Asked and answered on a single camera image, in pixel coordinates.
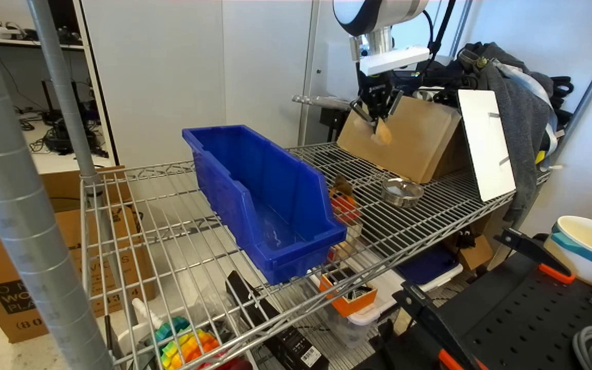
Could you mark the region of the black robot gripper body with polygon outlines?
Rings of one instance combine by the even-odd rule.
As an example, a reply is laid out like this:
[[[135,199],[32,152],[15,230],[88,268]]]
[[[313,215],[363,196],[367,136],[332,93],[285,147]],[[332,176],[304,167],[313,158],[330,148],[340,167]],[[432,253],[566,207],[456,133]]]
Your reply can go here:
[[[367,126],[377,126],[380,120],[391,118],[402,96],[402,88],[383,75],[365,76],[359,73],[357,86],[359,118]]]

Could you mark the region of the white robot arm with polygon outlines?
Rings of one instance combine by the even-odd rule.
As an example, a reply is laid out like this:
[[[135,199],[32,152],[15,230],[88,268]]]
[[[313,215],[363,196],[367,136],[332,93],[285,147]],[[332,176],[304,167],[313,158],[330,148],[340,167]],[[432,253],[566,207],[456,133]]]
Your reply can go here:
[[[425,62],[430,45],[398,48],[392,29],[417,19],[430,0],[332,0],[338,26],[355,44],[355,71],[359,93],[352,110],[377,127],[387,120],[398,102],[392,88],[367,88],[367,78],[397,73],[405,67]]]

